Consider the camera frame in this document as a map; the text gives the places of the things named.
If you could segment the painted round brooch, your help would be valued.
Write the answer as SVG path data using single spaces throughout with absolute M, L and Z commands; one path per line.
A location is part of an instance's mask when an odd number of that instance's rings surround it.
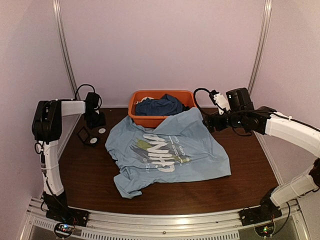
M 100 128 L 100 129 L 98 130 L 98 132 L 99 132 L 100 134 L 104 134 L 104 133 L 106 132 L 106 129 L 105 129 L 105 128 Z

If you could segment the light blue printed t-shirt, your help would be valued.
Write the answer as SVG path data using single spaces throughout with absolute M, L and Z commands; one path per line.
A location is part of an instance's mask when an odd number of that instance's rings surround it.
M 196 107 L 167 117 L 154 129 L 126 116 L 110 130 L 105 148 L 119 168 L 114 184 L 126 199 L 142 195 L 141 190 L 154 183 L 198 182 L 232 174 L 229 156 Z

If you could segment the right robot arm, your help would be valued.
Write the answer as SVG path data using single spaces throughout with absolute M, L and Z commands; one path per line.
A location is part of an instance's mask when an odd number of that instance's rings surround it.
M 291 200 L 320 189 L 320 130 L 267 106 L 254 107 L 245 87 L 222 94 L 207 90 L 216 113 L 206 113 L 203 123 L 210 132 L 227 128 L 255 134 L 280 181 L 260 201 L 259 220 L 268 220 Z

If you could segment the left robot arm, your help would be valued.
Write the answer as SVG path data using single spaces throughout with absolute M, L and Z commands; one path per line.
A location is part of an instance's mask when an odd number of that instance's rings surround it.
M 95 91 L 88 92 L 84 100 L 53 99 L 38 102 L 31 131 L 34 136 L 34 150 L 40 156 L 43 176 L 43 198 L 53 215 L 61 222 L 72 218 L 66 193 L 61 181 L 58 145 L 62 135 L 63 117 L 84 116 L 87 128 L 94 129 L 106 124 L 104 113 L 100 112 L 102 98 Z

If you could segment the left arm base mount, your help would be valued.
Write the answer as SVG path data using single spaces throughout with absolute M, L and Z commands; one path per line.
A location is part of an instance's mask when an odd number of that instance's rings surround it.
M 54 198 L 51 195 L 47 195 L 44 198 L 44 203 L 47 206 L 45 216 L 48 219 L 68 225 L 87 226 L 89 212 L 87 210 L 69 207 L 67 199 L 64 196 Z

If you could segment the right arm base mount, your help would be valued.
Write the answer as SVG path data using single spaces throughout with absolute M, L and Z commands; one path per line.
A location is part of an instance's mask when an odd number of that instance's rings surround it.
M 257 206 L 252 208 L 245 207 L 238 214 L 242 226 L 249 226 L 279 218 L 282 216 L 282 211 L 278 208 L 269 211 L 262 206 Z

